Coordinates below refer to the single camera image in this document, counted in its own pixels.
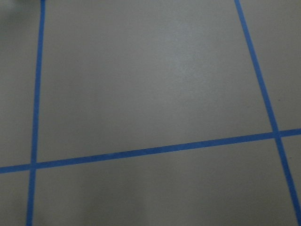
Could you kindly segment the brown paper table mat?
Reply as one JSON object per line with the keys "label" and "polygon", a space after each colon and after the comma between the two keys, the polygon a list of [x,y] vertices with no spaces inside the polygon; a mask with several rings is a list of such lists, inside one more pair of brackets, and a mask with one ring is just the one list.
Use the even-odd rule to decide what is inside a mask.
{"label": "brown paper table mat", "polygon": [[298,0],[3,0],[3,226],[298,226]]}

